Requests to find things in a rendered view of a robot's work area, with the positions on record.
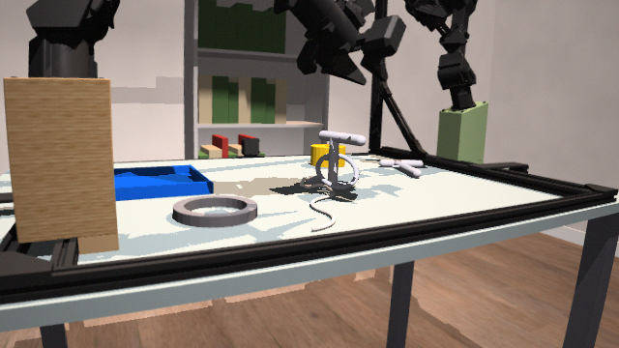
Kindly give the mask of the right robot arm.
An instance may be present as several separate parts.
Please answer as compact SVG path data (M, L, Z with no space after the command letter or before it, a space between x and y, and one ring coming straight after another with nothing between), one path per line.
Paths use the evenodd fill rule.
M335 1L340 0L275 0L274 13L289 10L310 27ZM376 11L371 0L342 1L344 13L360 27L366 23L364 17ZM108 26L114 29L119 4L120 0L38 0L26 9L37 34L29 42L28 77L98 78L94 45L105 37Z

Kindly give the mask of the grey post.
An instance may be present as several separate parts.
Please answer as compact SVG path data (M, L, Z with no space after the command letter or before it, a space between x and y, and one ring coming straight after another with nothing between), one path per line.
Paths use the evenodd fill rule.
M329 140L329 163L328 163L328 181L333 184L338 184L339 172L339 143L332 138Z

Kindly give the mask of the yellow cylinder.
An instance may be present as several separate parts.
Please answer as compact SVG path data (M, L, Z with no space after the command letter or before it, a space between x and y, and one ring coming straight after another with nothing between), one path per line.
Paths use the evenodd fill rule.
M327 147L328 146L328 147ZM339 145L339 153L345 155L345 146ZM329 154L329 144L311 145L310 164L316 166L317 161L324 155ZM324 160L320 167L328 167L328 161ZM345 160L339 159L339 167L345 166Z

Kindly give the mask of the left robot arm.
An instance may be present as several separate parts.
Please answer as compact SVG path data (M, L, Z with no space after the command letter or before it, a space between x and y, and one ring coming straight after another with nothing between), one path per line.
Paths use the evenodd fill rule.
M469 16L476 10L478 0L440 1L449 12L448 16L453 14L451 27L454 24L460 23L467 31ZM448 52L448 54L443 54L439 58L437 77L443 90L450 89L453 111L476 106L470 88L470 86L476 84L476 75L473 75L474 72L471 71L472 69L465 59L465 48L466 44L460 46L455 53L450 54Z

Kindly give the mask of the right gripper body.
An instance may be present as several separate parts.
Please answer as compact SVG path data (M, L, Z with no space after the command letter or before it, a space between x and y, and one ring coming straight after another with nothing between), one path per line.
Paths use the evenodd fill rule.
M298 69L303 74L315 73L317 70L315 64L322 69L330 68L338 56L359 50L362 50L365 56L375 59L390 57L397 53L406 29L406 25L398 15L375 20L370 30L362 35L359 33L359 24L351 22L344 13L344 8L342 0L335 1L333 8L322 20L305 27L307 29L305 37L309 41L306 41L297 58Z

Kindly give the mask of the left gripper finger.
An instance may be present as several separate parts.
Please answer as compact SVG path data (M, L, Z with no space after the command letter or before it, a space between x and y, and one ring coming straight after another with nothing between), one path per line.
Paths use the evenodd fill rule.
M455 46L458 45L465 45L468 42L465 39L466 34L467 31L461 24L442 44L444 44L444 46L448 50L452 50Z
M418 15L445 18L447 13L439 5L438 0L417 0L412 8Z

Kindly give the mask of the grey cylindrical rod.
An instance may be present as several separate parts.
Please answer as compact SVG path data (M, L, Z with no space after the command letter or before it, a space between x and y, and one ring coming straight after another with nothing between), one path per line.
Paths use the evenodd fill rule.
M365 137L357 134L322 130L318 136L321 140L329 141L332 138L335 142L342 144L355 146L364 146L366 144Z

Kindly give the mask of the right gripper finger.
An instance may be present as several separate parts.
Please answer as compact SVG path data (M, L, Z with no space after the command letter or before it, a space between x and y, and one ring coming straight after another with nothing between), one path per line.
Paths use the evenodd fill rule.
M362 74L362 72L358 69L352 59L349 57L348 53L338 56L335 64L326 69L322 69L321 72L324 74L330 74L333 76L337 76L360 85L366 85L367 80Z
M388 74L387 74L384 58L375 59L370 56L364 55L360 65L366 70L368 70L370 73L375 75L380 80L384 82L387 81Z

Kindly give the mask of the blue square tray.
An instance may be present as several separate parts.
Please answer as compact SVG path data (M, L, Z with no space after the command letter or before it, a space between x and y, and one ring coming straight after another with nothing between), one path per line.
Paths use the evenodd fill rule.
M116 201L213 194L214 183L191 165L114 168Z

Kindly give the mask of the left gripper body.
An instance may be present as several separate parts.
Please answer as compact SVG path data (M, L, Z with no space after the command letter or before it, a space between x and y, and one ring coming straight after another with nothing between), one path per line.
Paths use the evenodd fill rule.
M442 43L454 32L454 30L456 30L461 24L457 23L454 24L451 28L449 28L446 24L446 20L448 15L444 18L444 19L440 19L440 18L433 18L433 17L428 17L428 16L422 16L422 15L418 15L414 9L412 8L412 4L415 3L415 1L417 0L404 0L404 2L410 7L410 9L412 10L412 14L420 21L420 23L425 27L428 28L428 30L430 32L433 32L436 28L436 30L440 33L440 35L442 36L439 40L440 44L445 48L445 50L447 52L454 53L461 45L455 46L452 50L448 50ZM444 11L449 14L449 12L447 11L447 9L443 6L443 4L440 2L440 0L438 1L438 3L441 5L441 7L444 9ZM436 23L436 21L437 23ZM441 28L442 27L442 28ZM444 32L443 30L446 32ZM454 30L452 30L454 29Z

